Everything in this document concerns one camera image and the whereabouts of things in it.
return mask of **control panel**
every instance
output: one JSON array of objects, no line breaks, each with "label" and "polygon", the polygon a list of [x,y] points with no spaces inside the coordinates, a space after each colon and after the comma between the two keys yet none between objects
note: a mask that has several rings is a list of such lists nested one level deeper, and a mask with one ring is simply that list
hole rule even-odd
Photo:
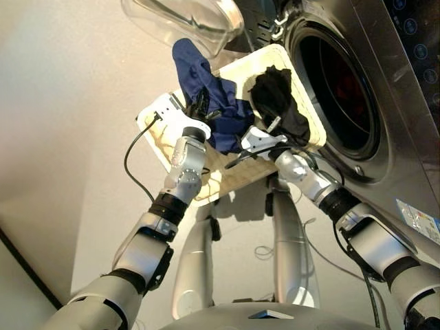
[{"label": "control panel", "polygon": [[384,0],[440,133],[438,0]]}]

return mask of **label sticker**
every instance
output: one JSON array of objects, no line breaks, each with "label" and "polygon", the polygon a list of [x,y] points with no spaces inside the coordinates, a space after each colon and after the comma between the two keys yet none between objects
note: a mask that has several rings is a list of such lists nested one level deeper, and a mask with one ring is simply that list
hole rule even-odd
[{"label": "label sticker", "polygon": [[396,199],[396,203],[408,226],[440,245],[440,219],[431,217],[400,199]]}]

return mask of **clothing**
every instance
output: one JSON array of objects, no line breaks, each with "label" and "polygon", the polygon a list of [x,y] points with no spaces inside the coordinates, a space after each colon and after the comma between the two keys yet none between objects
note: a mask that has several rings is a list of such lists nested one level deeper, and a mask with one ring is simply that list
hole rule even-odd
[{"label": "clothing", "polygon": [[221,153],[239,153],[240,139],[254,124],[254,113],[248,101],[235,98],[237,84],[213,76],[209,62],[187,38],[174,44],[173,59],[186,106],[196,103],[197,96],[205,87],[209,95],[207,114],[220,113],[207,120],[212,130],[208,142]]},{"label": "clothing", "polygon": [[251,97],[256,110],[267,127],[279,117],[280,122],[271,131],[272,135],[285,134],[299,146],[305,146],[310,138],[308,119],[298,111],[292,97],[292,72],[268,67],[264,74],[256,77]]}]

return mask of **button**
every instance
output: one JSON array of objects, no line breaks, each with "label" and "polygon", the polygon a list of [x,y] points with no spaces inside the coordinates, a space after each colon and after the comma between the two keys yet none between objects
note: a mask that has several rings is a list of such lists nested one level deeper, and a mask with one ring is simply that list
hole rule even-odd
[{"label": "button", "polygon": [[393,7],[397,10],[402,10],[405,8],[406,0],[393,0]]},{"label": "button", "polygon": [[433,69],[426,69],[423,73],[423,78],[427,83],[434,84],[435,82],[437,82],[438,76],[436,71],[434,71]]},{"label": "button", "polygon": [[432,101],[434,102],[435,105],[439,106],[440,105],[440,93],[436,93],[432,96]]},{"label": "button", "polygon": [[404,22],[404,30],[406,34],[414,34],[417,31],[417,22],[414,19],[407,19]]},{"label": "button", "polygon": [[428,48],[423,43],[414,47],[414,56],[419,60],[424,60],[428,56]]}]

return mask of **clear plastic lid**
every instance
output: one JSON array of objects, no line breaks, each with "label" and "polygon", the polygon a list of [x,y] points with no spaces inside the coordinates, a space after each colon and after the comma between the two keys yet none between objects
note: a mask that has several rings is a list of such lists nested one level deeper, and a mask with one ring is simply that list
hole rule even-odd
[{"label": "clear plastic lid", "polygon": [[173,45],[189,38],[208,57],[215,57],[243,31],[233,0],[121,0],[126,15],[145,32]]}]

